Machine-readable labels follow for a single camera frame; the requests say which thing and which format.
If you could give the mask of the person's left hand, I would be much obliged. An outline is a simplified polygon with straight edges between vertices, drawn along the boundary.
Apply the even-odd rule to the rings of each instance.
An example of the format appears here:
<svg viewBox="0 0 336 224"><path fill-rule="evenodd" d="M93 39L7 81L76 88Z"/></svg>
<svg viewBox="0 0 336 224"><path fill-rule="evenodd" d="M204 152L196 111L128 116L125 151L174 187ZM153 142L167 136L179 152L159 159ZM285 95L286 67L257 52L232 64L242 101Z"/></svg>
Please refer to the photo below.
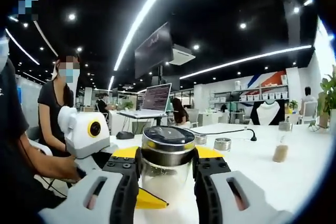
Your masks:
<svg viewBox="0 0 336 224"><path fill-rule="evenodd" d="M84 178L86 173L79 168L75 159L76 158L72 155L67 157L56 157L56 177L60 179L69 179L75 183Z"/></svg>

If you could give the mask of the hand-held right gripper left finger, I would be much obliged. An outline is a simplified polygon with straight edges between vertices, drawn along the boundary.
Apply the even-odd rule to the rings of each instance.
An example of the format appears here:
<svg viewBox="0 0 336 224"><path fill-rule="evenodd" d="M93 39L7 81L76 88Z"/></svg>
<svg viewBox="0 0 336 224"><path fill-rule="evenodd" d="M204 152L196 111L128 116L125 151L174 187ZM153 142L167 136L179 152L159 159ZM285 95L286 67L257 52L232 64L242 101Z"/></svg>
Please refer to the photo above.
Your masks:
<svg viewBox="0 0 336 224"><path fill-rule="evenodd" d="M119 149L102 170L89 172L60 205L39 216L44 223L133 223L140 174L140 147Z"/></svg>

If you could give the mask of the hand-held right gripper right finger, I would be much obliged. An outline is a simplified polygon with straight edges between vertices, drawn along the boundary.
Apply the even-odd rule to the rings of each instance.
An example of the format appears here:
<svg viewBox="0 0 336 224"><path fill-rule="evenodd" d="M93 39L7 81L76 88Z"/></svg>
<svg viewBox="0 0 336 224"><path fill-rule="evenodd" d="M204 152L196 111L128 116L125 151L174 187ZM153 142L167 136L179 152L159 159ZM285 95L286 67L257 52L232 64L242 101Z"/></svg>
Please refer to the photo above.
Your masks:
<svg viewBox="0 0 336 224"><path fill-rule="evenodd" d="M239 171L230 170L222 154L194 148L194 195L200 223L290 223L292 213L277 210L265 192Z"/></svg>

